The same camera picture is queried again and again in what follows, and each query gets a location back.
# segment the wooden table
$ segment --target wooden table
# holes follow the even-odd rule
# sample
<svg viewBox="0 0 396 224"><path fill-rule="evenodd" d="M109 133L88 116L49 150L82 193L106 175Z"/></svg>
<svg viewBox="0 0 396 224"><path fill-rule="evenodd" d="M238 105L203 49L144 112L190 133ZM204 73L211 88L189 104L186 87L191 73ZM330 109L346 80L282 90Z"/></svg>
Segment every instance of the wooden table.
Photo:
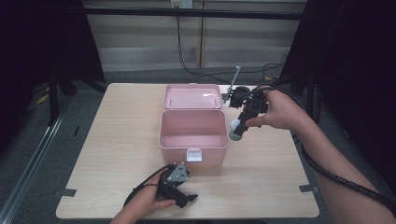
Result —
<svg viewBox="0 0 396 224"><path fill-rule="evenodd" d="M66 186L77 192L62 197L57 217L112 218L132 188L164 166L158 139L165 88L109 85ZM228 105L221 110L227 123L241 112ZM308 181L290 132L250 128L241 141L230 140L220 168L191 172L178 187L199 195L193 203L147 219L316 217L314 195L301 193L303 185Z"/></svg>

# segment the power outlet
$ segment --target power outlet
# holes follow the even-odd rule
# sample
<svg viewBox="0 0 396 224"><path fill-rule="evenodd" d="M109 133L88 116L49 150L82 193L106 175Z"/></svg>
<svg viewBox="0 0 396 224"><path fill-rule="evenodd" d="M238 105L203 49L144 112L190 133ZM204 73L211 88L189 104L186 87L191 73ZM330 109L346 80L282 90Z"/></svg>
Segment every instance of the power outlet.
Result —
<svg viewBox="0 0 396 224"><path fill-rule="evenodd" d="M171 0L171 8L181 8L181 0Z"/></svg>
<svg viewBox="0 0 396 224"><path fill-rule="evenodd" d="M181 7L182 8L192 8L192 0L182 0Z"/></svg>

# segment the pink lid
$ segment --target pink lid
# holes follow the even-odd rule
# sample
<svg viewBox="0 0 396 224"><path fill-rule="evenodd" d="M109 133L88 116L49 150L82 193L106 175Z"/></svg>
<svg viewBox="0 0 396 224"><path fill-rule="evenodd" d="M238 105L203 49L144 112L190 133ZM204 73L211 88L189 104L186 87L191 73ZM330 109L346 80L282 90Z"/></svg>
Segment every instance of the pink lid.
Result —
<svg viewBox="0 0 396 224"><path fill-rule="evenodd" d="M221 109L221 93L215 84L169 84L166 87L166 109Z"/></svg>

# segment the white wall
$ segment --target white wall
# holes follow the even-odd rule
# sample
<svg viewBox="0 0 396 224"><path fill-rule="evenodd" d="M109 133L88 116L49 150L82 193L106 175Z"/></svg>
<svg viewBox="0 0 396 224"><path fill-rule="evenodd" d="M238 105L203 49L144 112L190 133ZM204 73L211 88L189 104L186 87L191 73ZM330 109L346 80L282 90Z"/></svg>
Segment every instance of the white wall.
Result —
<svg viewBox="0 0 396 224"><path fill-rule="evenodd" d="M84 4L170 7L170 0L85 0ZM304 0L193 1L194 8L274 12L302 12L304 5ZM181 67L175 17L89 15L88 18L105 72ZM286 59L297 26L297 21L180 18L183 59L188 67L281 63Z"/></svg>

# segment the pink box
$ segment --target pink box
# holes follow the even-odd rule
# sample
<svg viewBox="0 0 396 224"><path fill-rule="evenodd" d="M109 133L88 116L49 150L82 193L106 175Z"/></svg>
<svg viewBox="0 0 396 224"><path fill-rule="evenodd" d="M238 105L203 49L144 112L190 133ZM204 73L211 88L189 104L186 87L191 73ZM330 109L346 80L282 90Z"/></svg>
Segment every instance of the pink box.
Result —
<svg viewBox="0 0 396 224"><path fill-rule="evenodd" d="M188 169L221 166L229 144L219 86L170 84L166 88L159 144L167 164Z"/></svg>

